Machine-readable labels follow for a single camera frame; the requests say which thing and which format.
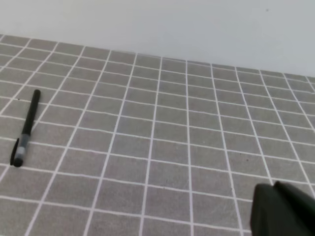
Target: pen clip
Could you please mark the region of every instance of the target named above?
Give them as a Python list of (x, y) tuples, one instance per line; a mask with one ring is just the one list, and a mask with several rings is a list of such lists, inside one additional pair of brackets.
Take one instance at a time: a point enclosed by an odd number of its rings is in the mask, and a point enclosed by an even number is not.
[(18, 147), (18, 144), (19, 144), (19, 138), (16, 140), (15, 142), (15, 145), (13, 147), (13, 150), (12, 150), (12, 153), (11, 153), (11, 158), (10, 158), (10, 165), (13, 165), (13, 161), (14, 161), (14, 156), (15, 156), (15, 153), (16, 153), (16, 149)]

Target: tile floor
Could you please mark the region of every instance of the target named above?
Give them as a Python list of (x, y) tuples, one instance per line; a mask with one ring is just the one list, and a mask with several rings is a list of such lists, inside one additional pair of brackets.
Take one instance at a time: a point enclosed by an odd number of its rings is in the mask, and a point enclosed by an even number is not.
[(314, 195), (314, 125), (312, 77), (0, 35), (0, 235), (250, 236), (257, 183)]

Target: white grout line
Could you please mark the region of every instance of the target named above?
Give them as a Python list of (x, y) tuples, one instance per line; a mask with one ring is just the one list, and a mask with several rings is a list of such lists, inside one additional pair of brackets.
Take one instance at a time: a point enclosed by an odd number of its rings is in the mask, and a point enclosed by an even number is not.
[(214, 79), (213, 79), (213, 68), (212, 68), (212, 66), (211, 66), (210, 70), (211, 70), (211, 75), (212, 75), (212, 83), (213, 83), (213, 88), (214, 88), (214, 94), (215, 94), (215, 98), (216, 98), (217, 112), (218, 112), (218, 115), (219, 115), (219, 124), (220, 124), (221, 135), (222, 135), (222, 142), (223, 142), (223, 147), (224, 147), (224, 152), (225, 152), (226, 165), (227, 165), (227, 169), (228, 169), (228, 173), (229, 173), (229, 177), (230, 177), (231, 191), (232, 191), (232, 194), (233, 194), (235, 210), (236, 210), (238, 225), (239, 225), (239, 228), (240, 228), (240, 231), (241, 231), (241, 236), (244, 236), (242, 219), (241, 219), (240, 210), (239, 210), (237, 199), (236, 199), (236, 193), (235, 193), (235, 188), (234, 188), (234, 181), (233, 181), (233, 176), (232, 176), (232, 172), (231, 172), (231, 166), (230, 166), (230, 162), (229, 162), (229, 158), (228, 158), (228, 153), (227, 153), (227, 148), (226, 148), (226, 143), (225, 143), (225, 137), (224, 137), (224, 132), (223, 132), (222, 121), (221, 121), (221, 117), (220, 117), (220, 109), (219, 109), (219, 103), (218, 103), (218, 99), (217, 99), (216, 85), (215, 85), (215, 82), (214, 82)]
[(156, 99), (155, 99), (155, 105), (154, 105), (153, 123), (152, 123), (152, 128), (151, 128), (151, 138), (150, 138), (148, 162), (147, 162), (147, 169), (146, 169), (146, 179), (145, 179), (145, 186), (144, 186), (144, 191), (143, 191), (140, 227), (139, 227), (139, 234), (138, 234), (139, 236), (142, 236), (142, 233), (143, 233), (144, 215), (146, 212), (146, 202), (147, 202), (147, 194), (148, 194), (148, 186), (149, 186), (149, 175), (150, 175), (150, 166), (151, 166), (151, 158), (152, 158), (154, 129), (155, 129), (155, 123), (156, 123), (156, 116), (157, 116), (158, 93), (159, 93), (159, 85), (160, 85), (161, 70), (162, 70), (162, 60), (163, 58), (160, 59), (159, 72), (158, 72), (157, 92), (156, 92)]
[[(125, 100), (126, 100), (126, 97), (127, 97), (127, 92), (128, 92), (128, 88), (129, 88), (129, 85), (130, 85), (130, 81), (131, 81), (131, 77), (132, 77), (132, 74), (133, 74), (133, 70), (134, 70), (134, 66), (135, 66), (135, 63), (136, 63), (136, 59), (137, 59), (137, 54), (136, 54), (135, 57), (134, 57), (133, 66), (132, 66), (131, 73), (130, 73), (130, 76), (129, 76), (127, 88), (126, 88), (126, 90), (125, 90), (124, 98), (123, 98), (123, 101), (122, 101), (122, 104), (121, 104), (121, 107), (120, 107), (120, 110), (119, 110), (119, 115), (118, 115), (118, 117), (117, 117), (117, 121), (116, 121), (116, 124), (115, 124), (115, 128), (114, 128), (114, 132), (113, 132), (113, 135), (112, 135), (112, 138), (111, 138), (111, 142), (110, 142), (110, 145), (109, 145), (109, 148), (108, 148), (108, 152), (107, 152), (106, 159), (105, 159), (105, 162), (104, 162), (104, 166), (103, 166), (103, 169), (102, 169), (101, 178), (103, 178), (104, 175), (105, 175), (107, 163), (108, 163), (108, 160), (109, 160), (109, 156), (110, 156), (110, 154), (111, 154), (111, 151), (112, 151), (114, 139), (115, 139), (115, 137), (116, 137), (116, 133), (117, 133), (117, 129), (118, 129), (118, 124), (119, 124), (119, 121), (120, 121), (120, 117), (121, 117), (122, 112), (123, 112), (123, 107), (124, 107), (124, 103), (125, 103)], [(93, 216), (93, 213), (94, 213), (94, 210), (95, 210), (95, 206), (96, 206), (96, 203), (97, 203), (97, 199), (98, 199), (98, 196), (99, 196), (99, 192), (100, 192), (101, 185), (102, 185), (102, 180), (100, 179), (99, 182), (98, 182), (97, 189), (96, 189), (96, 193), (95, 193), (94, 200), (93, 200), (93, 203), (92, 203), (92, 208), (91, 208), (91, 211), (90, 211), (90, 214), (89, 214), (87, 223), (86, 223), (86, 225), (85, 225), (85, 229), (84, 229), (84, 233), (83, 233), (84, 236), (87, 236), (87, 234), (88, 234), (89, 227), (90, 227), (90, 224), (91, 224), (91, 221), (92, 221), (92, 216)]]

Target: gray tile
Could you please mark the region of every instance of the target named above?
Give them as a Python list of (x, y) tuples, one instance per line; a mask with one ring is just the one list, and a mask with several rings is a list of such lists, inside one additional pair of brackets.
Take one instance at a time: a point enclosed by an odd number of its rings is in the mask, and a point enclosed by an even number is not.
[(95, 151), (107, 151), (112, 134), (102, 131), (78, 129), (71, 142), (71, 147)]
[(257, 184), (270, 184), (267, 178), (244, 176), (239, 174), (232, 174), (232, 177), (237, 198), (252, 199), (254, 195), (254, 189)]
[(51, 173), (9, 168), (0, 183), (0, 194), (40, 200), (51, 176)]
[(193, 212), (195, 223), (238, 227), (235, 204), (232, 199), (194, 194)]
[(82, 56), (89, 58), (96, 58), (106, 60), (109, 54), (109, 50), (102, 48), (85, 47)]
[(226, 148), (235, 151), (259, 153), (255, 137), (225, 133)]
[(119, 120), (117, 132), (131, 134), (136, 136), (150, 137), (152, 131), (152, 122), (134, 118), (121, 117)]
[(146, 172), (146, 160), (111, 155), (107, 163), (104, 177), (144, 183)]
[(191, 75), (199, 75), (211, 77), (211, 68), (203, 65), (187, 64), (187, 73)]
[(174, 222), (145, 219), (143, 236), (190, 236), (190, 226)]
[(154, 140), (152, 159), (187, 164), (187, 145)]
[(140, 218), (138, 217), (95, 212), (91, 220), (88, 236), (137, 236), (139, 234), (139, 226)]
[(287, 140), (284, 129), (278, 124), (268, 124), (258, 121), (253, 122), (258, 136)]
[(149, 147), (149, 139), (116, 135), (112, 153), (147, 158), (149, 155)]
[(185, 143), (187, 142), (187, 128), (186, 126), (157, 122), (155, 123), (154, 138)]
[(189, 193), (149, 187), (145, 214), (189, 221)]
[(241, 134), (253, 134), (252, 124), (249, 120), (221, 117), (224, 131)]
[(26, 233), (37, 204), (0, 199), (0, 234), (20, 236)]
[(156, 92), (129, 88), (127, 92), (126, 100), (155, 104)]
[(106, 155), (69, 149), (63, 158), (60, 172), (100, 176)]
[(120, 100), (93, 96), (88, 105), (88, 110), (118, 114), (121, 105)]
[(186, 63), (175, 61), (175, 60), (162, 60), (162, 70), (175, 71), (175, 72), (186, 72)]
[(267, 176), (261, 156), (228, 152), (231, 171), (258, 176)]
[(24, 83), (30, 76), (31, 72), (4, 68), (0, 72), (0, 80)]
[(157, 107), (156, 120), (170, 123), (186, 124), (187, 113), (186, 111), (182, 110), (171, 109), (166, 107)]
[(189, 112), (189, 125), (220, 130), (219, 117), (205, 113)]
[(191, 183), (193, 191), (232, 196), (230, 177), (227, 172), (192, 168)]
[(73, 128), (39, 123), (32, 132), (32, 141), (66, 146)]
[(31, 230), (31, 236), (81, 235), (89, 212), (70, 207), (43, 205)]
[(149, 184), (188, 190), (188, 167), (152, 162), (150, 165)]
[(122, 115), (129, 117), (138, 117), (144, 119), (153, 119), (154, 106), (138, 104), (125, 101)]
[(79, 176), (56, 175), (46, 200), (48, 202), (91, 207), (98, 180)]
[(103, 180), (96, 208), (140, 214), (144, 186)]
[(131, 65), (108, 62), (105, 71), (130, 75), (131, 69), (132, 69)]
[(114, 132), (117, 116), (85, 112), (80, 127)]
[(298, 162), (266, 157), (266, 163), (273, 178), (306, 181)]
[(80, 55), (83, 46), (68, 44), (68, 43), (59, 43), (55, 51), (60, 53), (67, 53), (73, 55)]
[(159, 93), (157, 98), (157, 104), (161, 106), (186, 109), (186, 98), (170, 94)]
[(217, 114), (217, 104), (214, 101), (206, 101), (198, 98), (189, 98), (189, 110)]
[(70, 69), (71, 69), (70, 66), (52, 64), (52, 63), (46, 62), (40, 67), (39, 72), (66, 76), (68, 72), (70, 71)]
[(83, 81), (83, 80), (67, 78), (63, 86), (61, 87), (61, 89), (66, 90), (66, 91), (91, 94), (94, 86), (95, 86), (95, 82), (92, 82), (92, 81)]
[(41, 64), (41, 61), (27, 60), (22, 58), (15, 58), (9, 63), (9, 67), (23, 70), (35, 71)]
[(110, 61), (115, 61), (115, 62), (123, 62), (127, 64), (133, 64), (135, 58), (135, 54), (133, 53), (123, 53), (123, 52), (117, 52), (117, 51), (112, 51), (109, 59)]
[(57, 124), (76, 125), (81, 113), (80, 110), (49, 106), (41, 120)]
[(125, 92), (126, 87), (101, 83), (96, 86), (94, 95), (123, 99)]
[(56, 42), (41, 40), (41, 39), (32, 39), (28, 44), (29, 48), (43, 49), (43, 50), (53, 50), (56, 45)]
[(84, 108), (88, 99), (88, 95), (59, 91), (52, 101), (52, 104)]

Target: square tile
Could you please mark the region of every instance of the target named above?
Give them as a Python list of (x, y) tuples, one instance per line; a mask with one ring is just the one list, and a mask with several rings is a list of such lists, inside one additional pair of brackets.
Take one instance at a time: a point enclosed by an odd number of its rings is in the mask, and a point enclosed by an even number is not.
[(156, 120), (170, 123), (186, 124), (187, 113), (186, 111), (182, 110), (171, 109), (166, 107), (157, 107)]
[(102, 48), (85, 47), (82, 53), (83, 57), (96, 58), (106, 60), (109, 54), (109, 50)]
[(145, 214), (189, 221), (189, 193), (149, 187)]
[(88, 110), (119, 114), (122, 101), (103, 97), (94, 97), (90, 100)]
[(0, 211), (5, 212), (0, 218), (0, 234), (20, 236), (26, 233), (37, 208), (35, 203), (25, 203), (0, 199)]
[(40, 65), (41, 61), (27, 60), (22, 58), (15, 58), (9, 63), (9, 67), (18, 68), (23, 70), (35, 71)]
[(110, 155), (104, 177), (144, 183), (146, 173), (146, 160)]
[(73, 128), (39, 123), (32, 132), (32, 141), (66, 146)]
[(189, 110), (217, 114), (217, 104), (214, 101), (206, 101), (198, 98), (189, 98)]
[(49, 62), (45, 62), (40, 67), (39, 72), (47, 73), (47, 74), (53, 74), (53, 75), (66, 76), (70, 70), (71, 70), (70, 66), (52, 64)]
[(154, 138), (185, 143), (187, 142), (187, 127), (156, 122)]
[(51, 173), (9, 168), (0, 183), (0, 194), (40, 200), (51, 176)]
[(71, 142), (71, 147), (95, 151), (107, 151), (112, 134), (103, 131), (78, 129)]
[(122, 116), (153, 119), (154, 106), (125, 101)]
[(148, 158), (150, 140), (124, 135), (116, 135), (112, 153)]
[(193, 191), (232, 196), (230, 177), (227, 172), (192, 168), (191, 182)]
[(186, 63), (181, 61), (163, 59), (162, 70), (186, 73)]
[(43, 205), (31, 230), (31, 236), (81, 235), (89, 212), (70, 207)]
[(85, 112), (80, 127), (114, 132), (117, 116), (95, 112)]
[(60, 172), (88, 176), (100, 176), (106, 155), (69, 149), (63, 158)]
[(157, 97), (157, 104), (161, 106), (186, 109), (186, 98), (181, 96), (159, 93)]
[(267, 176), (264, 162), (261, 156), (228, 152), (231, 171), (251, 175)]
[(211, 68), (203, 65), (187, 64), (187, 73), (191, 75), (199, 75), (204, 77), (211, 77)]
[(266, 157), (266, 163), (273, 178), (306, 181), (298, 162)]
[(152, 122), (134, 118), (121, 117), (119, 120), (117, 132), (131, 134), (136, 136), (150, 137), (152, 131)]
[(188, 190), (188, 167), (152, 162), (150, 165), (149, 184)]
[(232, 199), (194, 194), (193, 212), (196, 223), (238, 228), (235, 204)]
[(110, 61), (115, 61), (115, 62), (123, 62), (127, 64), (133, 64), (135, 58), (135, 54), (133, 53), (123, 53), (123, 52), (117, 52), (117, 51), (112, 51), (109, 59)]
[(41, 120), (57, 124), (76, 125), (81, 113), (80, 110), (49, 106)]
[(253, 135), (252, 124), (249, 120), (221, 117), (221, 122), (224, 131)]
[(46, 201), (91, 207), (97, 184), (93, 178), (56, 175)]
[(258, 121), (253, 122), (258, 136), (287, 140), (284, 129), (278, 124), (268, 124)]
[(219, 117), (205, 113), (189, 112), (189, 125), (220, 130)]
[(149, 79), (158, 79), (159, 71), (155, 69), (143, 68), (135, 66), (133, 69), (133, 76), (144, 77)]
[(222, 136), (220, 131), (190, 128), (190, 143), (222, 148)]
[(97, 84), (94, 95), (123, 99), (125, 96), (125, 92), (126, 87), (100, 83)]
[(139, 234), (139, 226), (140, 218), (138, 217), (95, 212), (91, 220), (88, 236), (137, 236)]
[(226, 148), (229, 150), (259, 153), (255, 137), (225, 133)]
[(146, 56), (146, 55), (137, 55), (135, 65), (159, 69), (160, 58)]
[(103, 180), (96, 208), (140, 214), (144, 186)]
[(187, 164), (187, 145), (153, 140), (152, 159)]
[(108, 62), (105, 71), (130, 75), (131, 69), (132, 69), (131, 65)]

